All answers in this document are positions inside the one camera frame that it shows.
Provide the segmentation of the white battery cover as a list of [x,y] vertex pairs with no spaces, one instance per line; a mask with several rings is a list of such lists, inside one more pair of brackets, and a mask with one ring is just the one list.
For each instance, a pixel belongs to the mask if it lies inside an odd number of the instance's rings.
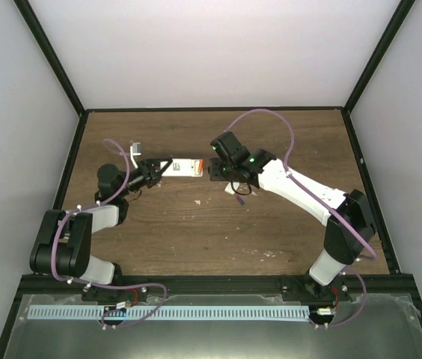
[[235,195],[236,194],[236,190],[239,187],[239,183],[238,182],[234,182],[234,181],[230,181],[227,186],[225,187],[224,191],[227,194],[231,194],[231,195]]

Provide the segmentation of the white remote control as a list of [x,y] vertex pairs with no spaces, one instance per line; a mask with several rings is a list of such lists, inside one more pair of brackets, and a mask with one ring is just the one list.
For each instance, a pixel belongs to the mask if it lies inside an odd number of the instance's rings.
[[199,161],[201,159],[173,159],[172,165],[164,173],[164,177],[202,177],[198,173]]

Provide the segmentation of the orange AAA battery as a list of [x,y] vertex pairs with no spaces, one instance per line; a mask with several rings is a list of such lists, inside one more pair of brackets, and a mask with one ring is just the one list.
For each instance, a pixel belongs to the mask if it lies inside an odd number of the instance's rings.
[[199,166],[198,166],[198,173],[200,174],[200,173],[202,173],[202,171],[203,171],[203,167],[204,167],[204,160],[203,159],[201,159],[200,161],[199,161]]

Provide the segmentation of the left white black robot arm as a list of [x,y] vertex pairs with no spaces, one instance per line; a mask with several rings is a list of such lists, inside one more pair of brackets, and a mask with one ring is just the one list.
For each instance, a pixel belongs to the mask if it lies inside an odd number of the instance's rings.
[[40,224],[29,265],[34,273],[50,274],[59,280],[80,280],[88,286],[98,285],[98,293],[109,302],[118,301],[124,293],[119,265],[91,255],[94,233],[124,222],[129,209],[126,197],[152,188],[162,179],[173,160],[146,159],[134,170],[120,170],[104,164],[97,171],[98,191],[95,204],[77,206],[70,211],[50,209]]

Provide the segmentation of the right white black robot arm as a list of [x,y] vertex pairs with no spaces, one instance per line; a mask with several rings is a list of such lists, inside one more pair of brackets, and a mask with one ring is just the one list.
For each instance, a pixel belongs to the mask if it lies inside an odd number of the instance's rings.
[[369,244],[376,234],[376,224],[364,193],[346,193],[323,185],[290,169],[266,150],[250,153],[232,132],[224,132],[210,145],[216,153],[208,167],[212,181],[238,182],[276,194],[324,226],[323,250],[303,279],[310,300],[323,300],[331,291],[331,282],[362,251],[368,251],[371,259],[376,257]]

